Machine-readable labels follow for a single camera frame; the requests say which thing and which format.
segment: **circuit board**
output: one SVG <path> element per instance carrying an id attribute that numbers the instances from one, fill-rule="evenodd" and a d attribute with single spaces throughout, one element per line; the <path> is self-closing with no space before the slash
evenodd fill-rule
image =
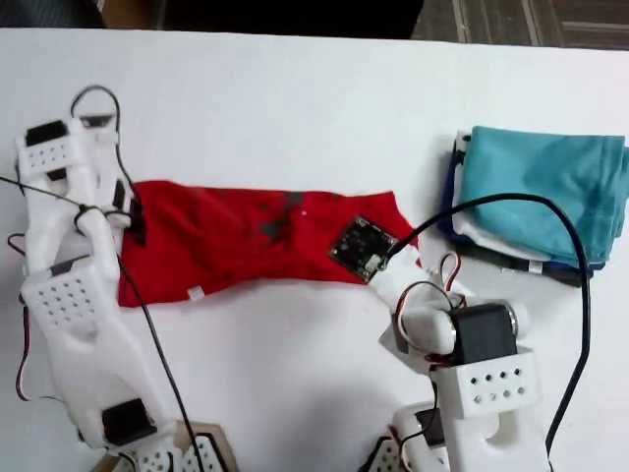
<path id="1" fill-rule="evenodd" d="M 396 242 L 393 236 L 359 216 L 340 236 L 329 254 L 364 282 L 369 282 Z"/>

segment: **red cloth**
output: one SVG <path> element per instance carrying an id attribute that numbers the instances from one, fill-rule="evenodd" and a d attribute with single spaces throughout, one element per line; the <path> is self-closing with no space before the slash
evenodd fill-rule
<path id="1" fill-rule="evenodd" d="M 258 278 L 363 283 L 329 256 L 354 219 L 362 216 L 398 239 L 412 230 L 392 192 L 344 197 L 167 181 L 137 187 L 146 244 L 125 234 L 122 260 L 147 303 L 188 300 L 188 290 L 197 286 L 210 294 Z M 139 305 L 124 276 L 118 302 Z"/>

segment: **folded cloth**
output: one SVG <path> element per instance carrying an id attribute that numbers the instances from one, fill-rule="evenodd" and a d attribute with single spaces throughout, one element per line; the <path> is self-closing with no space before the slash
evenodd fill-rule
<path id="1" fill-rule="evenodd" d="M 629 195 L 629 150 L 621 136 L 561 136 L 475 127 L 461 200 L 519 192 L 555 202 L 575 225 L 592 263 L 604 263 L 622 231 Z M 547 207 L 498 202 L 471 210 L 497 237 L 554 261 L 577 265 L 561 221 Z"/>
<path id="2" fill-rule="evenodd" d="M 391 192 L 344 197 L 167 181 L 137 188 L 146 244 L 125 233 L 122 260 L 147 303 L 184 301 L 198 287 L 207 295 L 258 278 L 364 283 L 329 256 L 354 219 L 362 216 L 398 239 L 412 230 Z M 125 277 L 118 302 L 139 305 Z"/>
<path id="3" fill-rule="evenodd" d="M 452 206 L 456 207 L 461 203 L 461 181 L 463 179 L 463 164 L 458 164 L 454 168 L 453 195 Z M 482 229 L 476 224 L 473 216 L 470 213 L 461 211 L 452 215 L 452 227 L 457 234 L 463 234 L 469 237 L 477 245 L 484 248 L 497 251 L 506 256 L 512 256 L 518 259 L 526 259 L 528 261 L 550 261 L 548 254 L 540 253 L 537 251 L 531 251 L 526 248 L 522 248 L 517 244 L 511 244 L 508 241 L 504 241 L 497 236 Z"/>
<path id="4" fill-rule="evenodd" d="M 461 165 L 461 163 L 464 162 L 464 158 L 465 153 L 463 151 L 457 149 L 453 150 L 445 183 L 443 186 L 443 194 L 441 196 L 441 210 L 447 210 L 454 207 L 454 201 L 456 197 L 455 194 L 458 192 L 456 185 L 460 185 L 460 182 L 455 181 L 455 171 Z M 468 235 L 459 234 L 455 231 L 453 217 L 441 219 L 437 223 L 437 226 L 439 230 L 441 230 L 441 232 L 453 244 L 454 249 L 461 255 L 479 259 L 481 261 L 494 264 L 495 266 L 533 273 L 541 273 L 568 285 L 576 287 L 581 286 L 579 270 L 572 267 L 571 265 L 566 265 L 553 261 L 540 262 L 535 260 L 528 260 L 526 258 L 518 258 L 513 255 L 501 253 L 492 248 L 484 247 L 482 244 L 479 245 L 475 241 L 473 241 Z M 588 277 L 591 278 L 594 274 L 594 270 L 600 270 L 603 267 L 604 264 L 590 264 Z"/>

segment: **blue cloth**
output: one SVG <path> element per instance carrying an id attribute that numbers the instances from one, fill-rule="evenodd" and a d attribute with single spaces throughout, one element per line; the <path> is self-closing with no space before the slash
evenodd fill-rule
<path id="1" fill-rule="evenodd" d="M 629 149 L 621 136 L 561 136 L 475 127 L 463 167 L 461 201 L 518 192 L 555 202 L 575 225 L 588 259 L 604 263 L 620 236 L 629 196 Z M 472 209 L 477 224 L 512 243 L 577 265 L 561 221 L 529 202 Z"/>
<path id="2" fill-rule="evenodd" d="M 450 163 L 448 165 L 448 172 L 445 177 L 445 182 L 443 185 L 443 193 L 441 194 L 441 211 L 445 211 L 447 209 L 452 208 L 452 203 L 454 199 L 454 171 L 456 166 L 464 163 L 464 154 L 461 151 L 457 151 L 454 149 L 452 151 L 452 156 L 450 158 Z M 452 224 L 452 216 L 448 216 L 446 218 L 442 218 L 436 224 L 437 228 L 450 240 L 452 243 L 463 243 L 463 244 L 475 244 L 472 239 L 464 234 L 458 234 L 454 231 L 454 226 Z M 511 260 L 513 266 L 525 266 L 523 264 L 525 261 L 519 260 L 517 258 L 513 258 L 510 256 L 503 255 L 504 258 L 508 258 Z M 571 268 L 571 265 L 567 265 L 564 263 L 548 261 L 544 262 L 543 265 L 543 273 L 549 273 L 556 270 L 562 271 L 568 268 Z M 590 270 L 601 270 L 605 267 L 605 264 L 590 264 Z"/>

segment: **white table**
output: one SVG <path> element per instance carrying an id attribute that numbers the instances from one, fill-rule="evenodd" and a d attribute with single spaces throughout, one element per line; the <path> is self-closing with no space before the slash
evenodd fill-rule
<path id="1" fill-rule="evenodd" d="M 91 83 L 121 100 L 123 156 L 137 180 L 392 189 L 413 223 L 436 208 L 458 129 L 629 133 L 624 52 L 70 30 L 0 30 L 0 44 L 5 175 L 13 138 L 66 116 Z M 26 227 L 16 189 L 0 186 L 0 214 L 0 234 Z M 592 357 L 555 443 L 557 472 L 626 467 L 628 242 L 616 242 L 592 283 Z M 443 248 L 436 233 L 425 236 L 425 261 Z M 0 457 L 12 465 L 3 470 L 86 470 L 98 454 L 76 442 L 64 409 L 13 393 L 21 261 L 9 249 L 0 258 Z M 470 260 L 461 280 L 528 303 L 547 426 L 578 352 L 579 291 Z M 223 425 L 245 472 L 356 470 L 393 411 L 431 395 L 377 344 L 388 318 L 367 288 L 260 282 L 152 314 L 191 417 Z M 124 317 L 159 372 L 143 318 Z M 43 393 L 45 347 L 41 336 L 33 343 L 26 382 Z"/>

